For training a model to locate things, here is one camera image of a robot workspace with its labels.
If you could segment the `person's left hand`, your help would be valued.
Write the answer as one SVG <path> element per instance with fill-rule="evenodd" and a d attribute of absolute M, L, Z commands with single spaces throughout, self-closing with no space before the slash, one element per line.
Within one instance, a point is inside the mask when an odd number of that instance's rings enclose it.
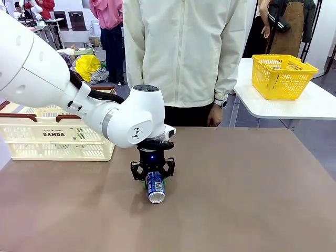
<path fill-rule="evenodd" d="M 223 120 L 223 108 L 214 104 L 207 119 L 208 127 L 218 127 Z"/>

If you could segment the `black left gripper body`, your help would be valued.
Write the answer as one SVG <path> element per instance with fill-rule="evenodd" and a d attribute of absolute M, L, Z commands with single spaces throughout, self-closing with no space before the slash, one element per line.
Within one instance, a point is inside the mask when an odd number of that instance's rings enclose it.
<path fill-rule="evenodd" d="M 144 172 L 162 173 L 165 165 L 164 151 L 139 150 L 139 154 L 140 154 L 140 167 Z"/>

